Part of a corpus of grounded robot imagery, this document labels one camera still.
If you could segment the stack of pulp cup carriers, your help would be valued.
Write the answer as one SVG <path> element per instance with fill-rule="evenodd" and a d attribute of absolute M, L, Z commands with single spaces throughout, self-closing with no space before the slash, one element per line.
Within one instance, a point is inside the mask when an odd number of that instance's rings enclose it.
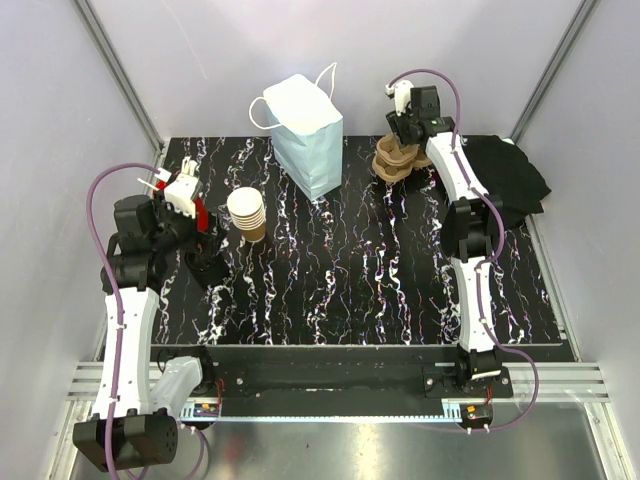
<path fill-rule="evenodd" d="M 395 184 L 413 171 L 432 164 L 423 147 L 417 144 L 400 147 L 393 134 L 385 135 L 377 141 L 376 154 L 372 160 L 374 173 L 387 185 Z"/>

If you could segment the stack of paper cups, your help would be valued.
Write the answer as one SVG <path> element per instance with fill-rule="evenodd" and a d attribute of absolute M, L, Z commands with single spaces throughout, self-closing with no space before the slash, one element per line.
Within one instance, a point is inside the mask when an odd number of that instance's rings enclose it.
<path fill-rule="evenodd" d="M 227 198 L 227 208 L 235 227 L 251 243 L 266 235 L 266 210 L 262 194 L 252 187 L 235 189 Z"/>

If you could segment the light blue paper bag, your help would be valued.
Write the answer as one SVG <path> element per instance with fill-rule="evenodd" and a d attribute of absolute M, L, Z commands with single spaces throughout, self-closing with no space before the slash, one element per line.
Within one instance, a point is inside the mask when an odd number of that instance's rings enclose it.
<path fill-rule="evenodd" d="M 255 98 L 248 117 L 271 136 L 276 160 L 305 196 L 314 201 L 342 181 L 344 117 L 333 103 L 335 87 L 319 85 L 336 76 L 335 62 L 315 80 L 294 74 Z"/>

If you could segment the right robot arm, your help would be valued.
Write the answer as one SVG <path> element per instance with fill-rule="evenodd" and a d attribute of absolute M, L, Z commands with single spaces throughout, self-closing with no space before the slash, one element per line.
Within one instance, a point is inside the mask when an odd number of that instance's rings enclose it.
<path fill-rule="evenodd" d="M 401 80 L 385 87 L 394 101 L 386 120 L 401 146 L 420 146 L 439 174 L 449 200 L 440 245 L 454 268 L 460 332 L 454 384 L 464 396 L 507 398 L 510 380 L 502 366 L 491 313 L 491 263 L 504 245 L 502 202 L 476 177 L 456 124 L 443 117 L 434 86 Z"/>

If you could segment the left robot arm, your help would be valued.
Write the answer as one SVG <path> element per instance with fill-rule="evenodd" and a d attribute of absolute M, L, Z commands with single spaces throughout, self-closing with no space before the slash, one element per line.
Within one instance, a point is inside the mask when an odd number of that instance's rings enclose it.
<path fill-rule="evenodd" d="M 157 382 L 150 381 L 151 333 L 168 257 L 181 254 L 202 288 L 229 273 L 220 253 L 226 232 L 200 199 L 189 217 L 162 194 L 133 195 L 115 203 L 114 220 L 116 231 L 100 248 L 108 316 L 102 377 L 89 419 L 73 429 L 79 452 L 112 477 L 172 462 L 187 399 L 220 387 L 202 346 L 178 349 Z"/>

